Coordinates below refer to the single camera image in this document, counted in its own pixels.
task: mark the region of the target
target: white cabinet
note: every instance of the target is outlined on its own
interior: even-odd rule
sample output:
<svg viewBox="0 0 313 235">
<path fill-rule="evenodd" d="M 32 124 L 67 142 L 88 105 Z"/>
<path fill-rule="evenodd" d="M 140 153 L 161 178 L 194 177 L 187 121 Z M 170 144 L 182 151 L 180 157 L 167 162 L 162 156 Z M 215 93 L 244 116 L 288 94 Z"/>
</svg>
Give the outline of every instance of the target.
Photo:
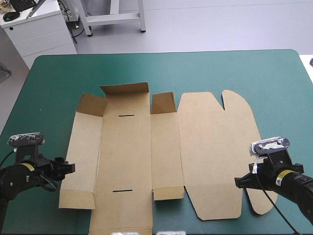
<svg viewBox="0 0 313 235">
<path fill-rule="evenodd" d="M 56 0 L 46 0 L 26 19 L 29 11 L 10 22 L 0 15 L 1 27 L 29 68 L 40 55 L 77 54 Z"/>
</svg>

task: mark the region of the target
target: computer mouse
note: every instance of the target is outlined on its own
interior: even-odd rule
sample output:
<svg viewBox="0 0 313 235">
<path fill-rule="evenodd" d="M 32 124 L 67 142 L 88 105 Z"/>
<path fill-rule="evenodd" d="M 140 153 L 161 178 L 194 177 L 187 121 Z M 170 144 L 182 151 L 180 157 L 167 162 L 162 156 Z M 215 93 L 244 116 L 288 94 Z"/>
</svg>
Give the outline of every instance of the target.
<svg viewBox="0 0 313 235">
<path fill-rule="evenodd" d="M 3 20 L 6 21 L 6 22 L 7 21 L 12 21 L 12 20 L 15 20 L 19 16 L 20 16 L 19 12 L 11 11 L 11 12 L 8 12 L 8 13 L 4 14 Z"/>
</svg>

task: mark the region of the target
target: cabinet drawer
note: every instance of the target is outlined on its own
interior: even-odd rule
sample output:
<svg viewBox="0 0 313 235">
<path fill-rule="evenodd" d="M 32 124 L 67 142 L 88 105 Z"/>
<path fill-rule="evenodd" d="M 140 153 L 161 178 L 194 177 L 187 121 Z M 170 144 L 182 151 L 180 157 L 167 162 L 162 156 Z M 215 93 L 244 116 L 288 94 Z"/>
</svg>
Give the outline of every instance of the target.
<svg viewBox="0 0 313 235">
<path fill-rule="evenodd" d="M 73 43 L 67 29 L 49 33 L 43 36 L 14 43 L 19 54 L 24 57 L 40 51 L 49 50 L 65 44 Z"/>
<path fill-rule="evenodd" d="M 50 50 L 46 50 L 46 51 L 41 51 L 39 53 L 36 54 L 32 54 L 29 56 L 25 56 L 23 57 L 23 60 L 25 61 L 26 65 L 31 68 L 35 59 L 38 56 L 41 55 L 64 55 L 64 54 L 77 54 L 75 46 L 73 43 L 67 44 L 67 45 L 63 45 L 60 47 L 56 47 Z"/>
<path fill-rule="evenodd" d="M 13 43 L 66 29 L 62 14 L 4 28 Z"/>
</svg>

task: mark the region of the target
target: black cable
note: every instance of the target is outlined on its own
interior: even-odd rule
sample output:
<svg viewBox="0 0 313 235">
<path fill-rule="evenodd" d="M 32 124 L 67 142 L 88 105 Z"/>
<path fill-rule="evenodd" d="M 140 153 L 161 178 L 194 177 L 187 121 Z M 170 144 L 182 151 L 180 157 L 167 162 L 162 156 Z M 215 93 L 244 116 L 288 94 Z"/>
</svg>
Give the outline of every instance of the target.
<svg viewBox="0 0 313 235">
<path fill-rule="evenodd" d="M 66 15 L 67 15 L 67 21 L 68 21 L 68 23 L 69 23 L 69 16 L 68 16 L 67 9 L 66 9 L 65 5 L 64 5 L 63 2 L 61 2 L 60 0 L 58 0 L 58 2 L 59 2 L 60 4 L 62 4 L 62 6 L 64 7 L 64 12 L 65 12 Z M 73 31 L 72 31 L 71 27 L 69 26 L 69 27 L 67 27 L 67 28 L 68 28 L 68 30 L 69 30 L 69 32 L 70 32 L 70 34 L 71 34 L 71 37 L 72 37 L 73 41 L 75 42 L 75 44 L 77 44 L 77 41 L 76 41 L 76 39 L 75 39 L 75 37 L 74 37 L 74 35 L 73 35 Z"/>
<path fill-rule="evenodd" d="M 6 155 L 6 156 L 4 157 L 4 159 L 3 159 L 3 160 L 1 161 L 1 163 L 0 163 L 0 167 L 2 166 L 2 164 L 5 162 L 5 160 L 6 160 L 12 153 L 14 153 L 14 150 L 11 151 L 11 152 L 9 152 L 8 155 Z"/>
<path fill-rule="evenodd" d="M 260 180 L 259 180 L 258 174 L 255 174 L 255 177 L 256 177 L 256 179 L 257 179 L 257 181 L 258 181 L 258 183 L 259 183 L 259 185 L 260 185 L 260 187 L 261 187 L 263 193 L 264 193 L 265 196 L 269 199 L 269 201 L 272 203 L 272 205 L 275 207 L 275 209 L 276 209 L 277 212 L 280 214 L 280 216 L 284 219 L 284 221 L 289 225 L 289 227 L 294 231 L 295 234 L 297 234 L 297 235 L 302 235 L 301 233 L 299 233 L 299 232 L 297 231 L 297 229 L 295 229 L 295 228 L 291 225 L 291 223 L 287 220 L 287 218 L 283 215 L 283 213 L 282 213 L 282 212 L 278 209 L 278 207 L 275 205 L 275 203 L 273 202 L 273 200 L 270 198 L 270 196 L 268 195 L 268 193 L 267 193 L 267 192 L 265 191 L 265 189 L 263 188 L 263 186 L 262 186 L 262 184 L 261 184 L 261 182 L 260 182 Z"/>
<path fill-rule="evenodd" d="M 73 37 L 74 37 L 74 38 L 78 37 L 78 36 L 81 35 L 84 31 L 85 31 L 85 29 L 83 29 L 79 34 L 77 34 L 77 35 L 75 35 L 75 36 L 73 36 Z"/>
<path fill-rule="evenodd" d="M 83 29 L 79 34 L 73 36 L 74 38 L 78 37 L 79 35 L 81 35 L 83 32 L 85 31 L 85 29 Z"/>
</svg>

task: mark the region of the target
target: box lid flap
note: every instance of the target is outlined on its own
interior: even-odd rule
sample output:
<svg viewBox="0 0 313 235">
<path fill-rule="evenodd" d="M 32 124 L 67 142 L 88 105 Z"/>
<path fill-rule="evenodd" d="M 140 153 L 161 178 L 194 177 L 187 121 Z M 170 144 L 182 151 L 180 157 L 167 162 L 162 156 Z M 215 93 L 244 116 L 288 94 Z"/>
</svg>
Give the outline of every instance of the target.
<svg viewBox="0 0 313 235">
<path fill-rule="evenodd" d="M 147 82 L 100 86 L 100 88 L 105 94 L 129 94 L 149 92 L 149 86 Z"/>
<path fill-rule="evenodd" d="M 172 92 L 154 94 L 152 96 L 151 114 L 165 114 L 174 112 L 176 112 L 176 105 Z"/>
<path fill-rule="evenodd" d="M 83 93 L 80 97 L 76 111 L 83 114 L 90 114 L 102 117 L 108 102 L 105 98 Z"/>
</svg>

